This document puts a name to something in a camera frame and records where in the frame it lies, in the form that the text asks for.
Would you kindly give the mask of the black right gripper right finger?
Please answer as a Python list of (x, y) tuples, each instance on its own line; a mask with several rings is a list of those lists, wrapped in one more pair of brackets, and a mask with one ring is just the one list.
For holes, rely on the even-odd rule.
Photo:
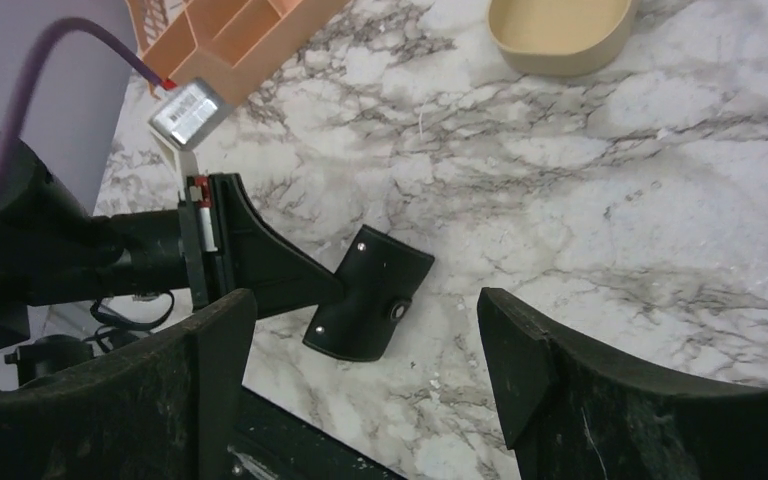
[(483, 288), (480, 336), (524, 479), (768, 479), (768, 388), (642, 360)]

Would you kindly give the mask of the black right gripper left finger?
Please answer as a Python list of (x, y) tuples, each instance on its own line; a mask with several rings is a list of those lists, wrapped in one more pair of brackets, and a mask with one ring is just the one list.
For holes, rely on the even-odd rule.
[(239, 289), (94, 360), (0, 391), (0, 479), (217, 479), (257, 320)]

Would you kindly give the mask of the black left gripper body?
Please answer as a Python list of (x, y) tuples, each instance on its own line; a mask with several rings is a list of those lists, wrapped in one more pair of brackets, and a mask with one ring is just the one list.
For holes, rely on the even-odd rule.
[(96, 270), (97, 298), (187, 288), (198, 310), (232, 290), (221, 262), (212, 181), (206, 175), (191, 176), (184, 187), (184, 199), (175, 209), (109, 219), (122, 252)]

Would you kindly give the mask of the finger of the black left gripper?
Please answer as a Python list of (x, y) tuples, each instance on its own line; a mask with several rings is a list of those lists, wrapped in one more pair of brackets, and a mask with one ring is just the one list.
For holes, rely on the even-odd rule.
[(238, 174), (223, 176), (223, 292), (253, 292), (260, 319), (344, 298), (334, 274), (259, 215)]

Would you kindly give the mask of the beige oval card tray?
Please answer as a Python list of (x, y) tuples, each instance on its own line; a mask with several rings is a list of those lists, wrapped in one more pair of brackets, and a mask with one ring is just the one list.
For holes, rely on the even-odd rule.
[(486, 24), (513, 70), (575, 77), (618, 57), (639, 5), (636, 0), (496, 0), (488, 5)]

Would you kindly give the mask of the black leather card holder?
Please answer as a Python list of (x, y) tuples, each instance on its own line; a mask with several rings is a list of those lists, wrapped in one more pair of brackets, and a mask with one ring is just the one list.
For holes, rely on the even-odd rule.
[(335, 272), (345, 297), (317, 308), (303, 344), (343, 361), (380, 359), (434, 261), (429, 253), (362, 226)]

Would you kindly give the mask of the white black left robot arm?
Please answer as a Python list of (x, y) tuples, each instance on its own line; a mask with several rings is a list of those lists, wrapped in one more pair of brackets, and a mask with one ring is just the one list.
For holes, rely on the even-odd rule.
[(252, 291), (267, 318), (344, 296), (334, 274), (256, 212), (236, 174), (191, 176), (174, 209), (90, 216), (26, 144), (0, 195), (0, 349), (28, 308), (188, 289), (201, 309)]

